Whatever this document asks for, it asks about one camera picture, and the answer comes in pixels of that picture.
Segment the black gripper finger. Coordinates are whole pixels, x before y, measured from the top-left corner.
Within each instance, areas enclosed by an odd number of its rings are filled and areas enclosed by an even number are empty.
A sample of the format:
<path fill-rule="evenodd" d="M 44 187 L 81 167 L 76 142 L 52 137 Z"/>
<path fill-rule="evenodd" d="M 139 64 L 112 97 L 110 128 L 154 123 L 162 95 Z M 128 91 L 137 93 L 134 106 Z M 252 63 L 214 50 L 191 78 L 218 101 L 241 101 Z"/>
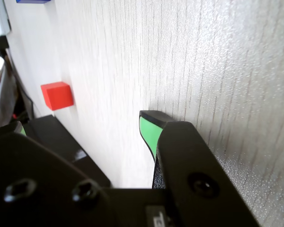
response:
<path fill-rule="evenodd" d="M 140 134 L 152 152 L 179 227 L 256 227 L 258 222 L 190 122 L 141 110 Z"/>
<path fill-rule="evenodd" d="M 18 130 L 0 128 L 0 227 L 111 227 L 99 185 Z"/>

